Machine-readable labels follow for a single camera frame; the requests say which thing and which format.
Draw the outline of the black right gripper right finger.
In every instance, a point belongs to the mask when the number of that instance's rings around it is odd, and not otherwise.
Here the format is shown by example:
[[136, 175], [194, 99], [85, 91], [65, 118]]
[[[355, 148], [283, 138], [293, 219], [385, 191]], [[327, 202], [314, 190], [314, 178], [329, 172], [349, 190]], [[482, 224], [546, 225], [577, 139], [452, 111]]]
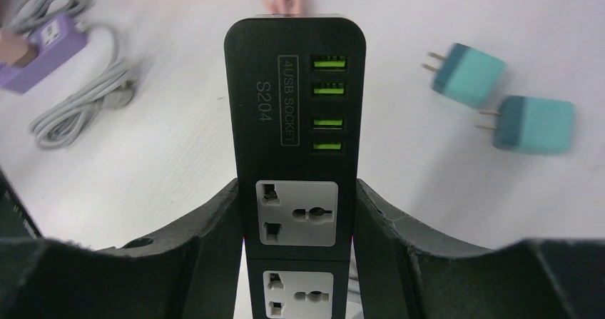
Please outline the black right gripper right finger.
[[531, 238], [494, 250], [444, 234], [357, 183], [366, 318], [602, 318], [604, 241]]

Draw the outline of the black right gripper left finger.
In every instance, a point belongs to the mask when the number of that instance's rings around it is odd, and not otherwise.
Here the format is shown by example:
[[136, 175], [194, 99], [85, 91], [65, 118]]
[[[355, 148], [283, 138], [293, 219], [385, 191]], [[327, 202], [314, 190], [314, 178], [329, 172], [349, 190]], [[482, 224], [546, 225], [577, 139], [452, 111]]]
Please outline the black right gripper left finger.
[[238, 184], [122, 248], [1, 240], [3, 318], [232, 318], [243, 234]]

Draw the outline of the teal USB charger plug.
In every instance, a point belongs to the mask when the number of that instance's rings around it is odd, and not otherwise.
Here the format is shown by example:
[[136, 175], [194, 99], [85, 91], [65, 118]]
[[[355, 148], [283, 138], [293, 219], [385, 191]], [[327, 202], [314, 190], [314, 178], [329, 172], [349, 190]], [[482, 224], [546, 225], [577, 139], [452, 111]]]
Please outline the teal USB charger plug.
[[556, 155], [570, 151], [576, 109], [573, 103], [550, 98], [508, 96], [494, 110], [480, 110], [494, 117], [492, 146], [502, 151]]
[[461, 43], [451, 45], [447, 55], [429, 52], [439, 67], [422, 64], [433, 73], [432, 90], [470, 108], [481, 108], [497, 86], [507, 64], [483, 51]]

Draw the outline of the black power strip green USB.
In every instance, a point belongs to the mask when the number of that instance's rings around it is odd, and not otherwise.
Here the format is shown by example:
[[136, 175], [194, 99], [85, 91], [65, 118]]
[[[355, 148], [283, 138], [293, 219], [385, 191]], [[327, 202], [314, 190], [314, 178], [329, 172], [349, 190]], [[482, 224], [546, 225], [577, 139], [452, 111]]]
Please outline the black power strip green USB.
[[259, 16], [224, 41], [254, 318], [344, 318], [366, 40], [341, 16]]

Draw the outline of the beige pink charger plug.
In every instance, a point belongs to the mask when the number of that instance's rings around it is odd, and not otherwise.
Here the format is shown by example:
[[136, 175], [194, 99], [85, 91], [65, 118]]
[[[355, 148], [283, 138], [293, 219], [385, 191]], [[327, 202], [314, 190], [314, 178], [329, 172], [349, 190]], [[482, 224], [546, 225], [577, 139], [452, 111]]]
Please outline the beige pink charger plug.
[[22, 36], [1, 30], [1, 62], [23, 68], [38, 56], [38, 49]]

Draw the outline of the purple power strip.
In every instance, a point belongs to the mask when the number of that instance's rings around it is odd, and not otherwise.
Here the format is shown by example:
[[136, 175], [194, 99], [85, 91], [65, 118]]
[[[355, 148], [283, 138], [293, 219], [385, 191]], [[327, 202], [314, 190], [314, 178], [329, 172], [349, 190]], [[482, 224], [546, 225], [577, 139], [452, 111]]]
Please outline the purple power strip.
[[1, 87], [24, 94], [87, 44], [86, 34], [67, 14], [57, 14], [33, 31], [28, 40], [37, 49], [37, 57], [24, 67], [1, 63]]

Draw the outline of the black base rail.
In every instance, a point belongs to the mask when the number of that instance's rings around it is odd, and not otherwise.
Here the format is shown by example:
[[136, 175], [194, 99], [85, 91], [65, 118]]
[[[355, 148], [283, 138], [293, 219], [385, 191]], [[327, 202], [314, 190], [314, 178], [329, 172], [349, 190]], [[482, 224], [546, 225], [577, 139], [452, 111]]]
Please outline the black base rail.
[[1, 171], [1, 237], [43, 237], [3, 171]]

